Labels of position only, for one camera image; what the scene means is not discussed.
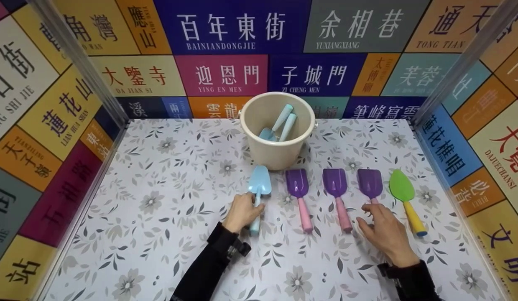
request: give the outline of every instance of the black sleeve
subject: black sleeve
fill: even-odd
[[[230,263],[227,250],[238,238],[218,223],[207,246],[184,274],[170,301],[208,301]]]

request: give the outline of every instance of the beige bucket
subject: beige bucket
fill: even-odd
[[[259,138],[263,128],[271,128],[286,104],[297,115],[287,141],[274,142]],[[303,99],[283,92],[267,92],[250,99],[240,112],[240,124],[248,136],[251,158],[269,170],[289,168],[298,158],[301,146],[315,128],[314,112]],[[276,131],[279,137],[284,124]]]

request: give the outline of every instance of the blue sign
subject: blue sign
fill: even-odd
[[[451,187],[482,166],[442,105],[422,122],[419,131]]]
[[[350,97],[343,118],[410,119],[425,97]]]
[[[459,54],[402,54],[382,96],[428,97]]]
[[[131,119],[168,118],[161,97],[117,97]]]
[[[162,97],[169,118],[193,118],[186,97]]]
[[[301,53],[311,0],[154,0],[175,55]]]
[[[307,97],[349,97],[366,54],[271,55],[269,91]]]
[[[476,89],[491,75],[491,72],[480,61],[461,77],[452,93],[443,101],[444,108],[452,115],[473,94]]]

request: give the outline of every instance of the blue handle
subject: blue handle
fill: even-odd
[[[255,195],[255,204],[253,206],[257,207],[260,205],[260,192],[257,192]],[[255,220],[250,225],[250,235],[251,236],[259,236],[259,225],[260,225],[260,215],[255,218]]]

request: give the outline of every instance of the hand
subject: hand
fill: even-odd
[[[385,253],[397,267],[408,267],[419,263],[419,258],[411,249],[406,227],[382,204],[364,204],[361,209],[370,212],[374,219],[372,229],[364,219],[358,217],[359,227],[378,250]]]
[[[232,200],[231,209],[222,225],[227,230],[239,234],[245,225],[251,224],[264,211],[264,203],[255,208],[253,207],[254,201],[255,196],[251,193],[237,194]]]

